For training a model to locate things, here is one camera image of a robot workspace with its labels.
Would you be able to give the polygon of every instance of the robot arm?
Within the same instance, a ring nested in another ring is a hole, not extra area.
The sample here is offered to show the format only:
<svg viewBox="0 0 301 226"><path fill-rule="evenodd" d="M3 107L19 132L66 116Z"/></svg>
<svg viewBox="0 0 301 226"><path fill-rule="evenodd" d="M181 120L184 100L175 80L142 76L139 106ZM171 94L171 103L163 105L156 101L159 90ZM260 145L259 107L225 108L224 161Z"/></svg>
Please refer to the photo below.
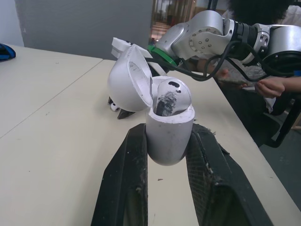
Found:
<svg viewBox="0 0 301 226"><path fill-rule="evenodd" d="M222 18L215 11L203 11L189 22L170 28L156 43L173 60L201 55L222 55L230 43L227 56L245 66L255 65L257 56L270 68L282 73L301 69L301 27L293 25L252 26Z"/></svg>

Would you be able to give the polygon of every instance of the gray wall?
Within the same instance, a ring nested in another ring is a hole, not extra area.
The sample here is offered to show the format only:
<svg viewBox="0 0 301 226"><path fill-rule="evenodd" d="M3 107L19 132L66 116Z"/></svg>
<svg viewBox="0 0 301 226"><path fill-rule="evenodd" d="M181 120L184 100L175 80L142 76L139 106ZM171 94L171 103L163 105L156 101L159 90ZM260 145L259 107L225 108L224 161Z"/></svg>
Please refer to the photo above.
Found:
<svg viewBox="0 0 301 226"><path fill-rule="evenodd" d="M146 47L153 0L15 0L24 46L104 59L113 37Z"/></svg>
<svg viewBox="0 0 301 226"><path fill-rule="evenodd" d="M0 43L24 46L13 0L0 0Z"/></svg>

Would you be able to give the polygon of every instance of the black cable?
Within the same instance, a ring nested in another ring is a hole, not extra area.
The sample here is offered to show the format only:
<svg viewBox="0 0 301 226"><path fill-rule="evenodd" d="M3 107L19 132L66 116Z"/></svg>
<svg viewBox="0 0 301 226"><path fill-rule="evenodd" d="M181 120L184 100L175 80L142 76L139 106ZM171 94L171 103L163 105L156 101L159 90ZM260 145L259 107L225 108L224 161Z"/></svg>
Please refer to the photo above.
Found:
<svg viewBox="0 0 301 226"><path fill-rule="evenodd" d="M215 74L219 71L220 67L222 66L224 60L227 60L230 64L232 64L232 66L235 67L242 74L242 76L245 79L247 79L248 81L251 81L251 82L262 80L264 78L267 78L270 75L273 75L273 76L276 76L276 77L291 77L291 76L293 76L293 73L282 73L282 72L279 72L277 70L272 69L260 58L260 56L257 54L257 52L254 50L254 48L252 46L250 46L249 44L244 44L247 47L247 49L252 53L254 58L261 64L261 67L263 68L264 72L266 73L266 75L264 75L260 78L256 78L256 79L249 78L246 75L246 73L238 65L236 65L236 63L234 63L229 58L229 57L232 57L232 56L229 56L229 52L230 52L231 48L235 44L238 44L238 43L241 44L241 41L231 41L231 42L229 42L222 55L215 55L215 56L209 58L207 60L207 62L205 63L203 75L192 73L188 70L185 70L183 68L174 66L174 65L172 65L172 64L170 64L166 61L163 61L163 60L158 60L158 59L153 59L153 58L146 58L146 61L147 62L154 62L154 63L157 63L159 65L163 65L163 66L169 68L170 70L175 70L175 71L181 72L183 74L186 74L186 75L192 77L193 79L195 79L197 81L206 81L206 80L212 78L213 76L215 76ZM209 66L210 62L215 60L215 59L218 59L218 58L220 58L220 60L217 64L217 66L207 76L207 69L208 69L208 66Z"/></svg>
<svg viewBox="0 0 301 226"><path fill-rule="evenodd" d="M265 73L276 76L276 77L286 77L286 76L293 76L293 73L283 73L276 71L272 68L270 68L257 54L257 52L254 50L252 46L249 44L246 44L247 49L252 53L254 58L261 64L262 69L264 70Z"/></svg>
<svg viewBox="0 0 301 226"><path fill-rule="evenodd" d="M224 60L226 59L228 53L230 52L232 46L234 46L234 45L237 44L237 43L240 43L240 41L231 41L231 42L229 42L228 45L226 46L226 48L225 48L223 54L222 54L221 56L220 56L220 55L215 55L215 56L209 58L209 59L207 60L207 62L205 63L205 67L204 67L203 74L204 74L205 76L207 76L207 68L208 68L210 62L211 62L212 60L214 60L214 59L220 58L220 60L219 60L219 62L218 62L218 64L217 64L217 66L214 68L214 70L213 70L213 71L210 73L210 75L208 75L207 77L209 77L209 79L210 79L210 78L212 78L213 76L215 76L215 74L216 74L216 73L219 71L219 69L221 68L221 66L222 66Z"/></svg>
<svg viewBox="0 0 301 226"><path fill-rule="evenodd" d="M183 58L180 58L180 60L182 61L183 68L191 72L191 70L189 70L189 66L187 65L187 62Z"/></svg>
<svg viewBox="0 0 301 226"><path fill-rule="evenodd" d="M189 72L183 68L180 68L180 67L177 67L177 66L174 66L170 63L168 63L167 61L163 61L163 60L159 60L159 59L154 59L154 58L146 58L145 59L147 62L153 62L153 63L157 63L159 65L162 65L162 66L165 66L167 67L168 69L170 70L175 70L175 71L178 71L178 72L181 72L183 74L186 74L190 77L192 77L193 79L197 80L197 81L206 81L208 80L206 78L206 76L203 76L203 75L200 75L200 74L196 74L196 73L192 73L192 72Z"/></svg>

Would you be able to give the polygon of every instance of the floor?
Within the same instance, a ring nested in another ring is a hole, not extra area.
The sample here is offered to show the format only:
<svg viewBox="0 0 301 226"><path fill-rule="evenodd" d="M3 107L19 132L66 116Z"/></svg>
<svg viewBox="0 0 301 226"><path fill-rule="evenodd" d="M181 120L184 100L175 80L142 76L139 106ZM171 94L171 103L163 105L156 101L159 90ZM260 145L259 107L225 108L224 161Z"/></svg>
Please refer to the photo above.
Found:
<svg viewBox="0 0 301 226"><path fill-rule="evenodd" d="M159 40L169 28L170 26L165 23L155 22L151 28L151 38L155 41Z"/></svg>
<svg viewBox="0 0 301 226"><path fill-rule="evenodd" d="M277 117L282 124L286 115ZM301 211L301 130L291 130L279 148L260 150Z"/></svg>

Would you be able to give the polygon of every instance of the person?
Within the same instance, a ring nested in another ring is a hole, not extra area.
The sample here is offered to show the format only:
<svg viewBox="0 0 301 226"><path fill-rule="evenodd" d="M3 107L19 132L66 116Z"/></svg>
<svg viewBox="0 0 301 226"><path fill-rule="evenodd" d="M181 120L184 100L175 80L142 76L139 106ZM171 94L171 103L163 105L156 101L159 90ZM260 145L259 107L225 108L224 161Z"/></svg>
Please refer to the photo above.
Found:
<svg viewBox="0 0 301 226"><path fill-rule="evenodd" d="M249 25L259 23L301 26L301 8L291 5L293 2L293 0L229 0L229 9L222 16ZM249 77L256 78L264 74L260 67L244 67L238 60L234 61ZM197 70L199 72L203 72L205 63L206 57L198 61ZM208 73L213 69L214 66L209 65ZM273 113L277 114L283 112L285 110L284 107L290 101L287 92L301 92L301 77L271 77L263 79L254 85L256 93L242 89L246 85L233 86L230 83L219 82L219 78L228 77L243 78L232 65L224 63L217 72L215 79L249 132L254 131L254 121L264 112L267 112L267 104L264 97L274 98L281 96L281 98L277 98L273 107Z"/></svg>

